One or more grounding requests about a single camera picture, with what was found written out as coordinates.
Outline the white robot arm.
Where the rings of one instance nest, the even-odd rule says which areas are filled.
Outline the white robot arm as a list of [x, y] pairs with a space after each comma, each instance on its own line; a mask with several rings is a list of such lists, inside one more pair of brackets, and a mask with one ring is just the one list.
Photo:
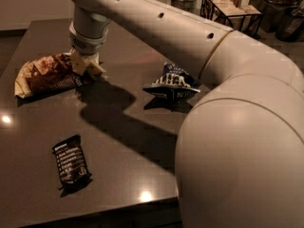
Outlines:
[[212, 86], [177, 139], [184, 228], [304, 228], [303, 76], [292, 60], [156, 0], [72, 1], [81, 52], [95, 52], [114, 21]]

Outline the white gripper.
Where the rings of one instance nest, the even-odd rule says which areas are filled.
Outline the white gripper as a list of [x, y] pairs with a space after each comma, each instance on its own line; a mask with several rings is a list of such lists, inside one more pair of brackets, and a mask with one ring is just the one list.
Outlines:
[[97, 53], [106, 41], [108, 29], [100, 38], [88, 38], [80, 34], [73, 26], [69, 26], [69, 43], [74, 48], [70, 51], [70, 61], [75, 73], [83, 75], [85, 71], [93, 80], [99, 80], [105, 73], [105, 70], [99, 62]]

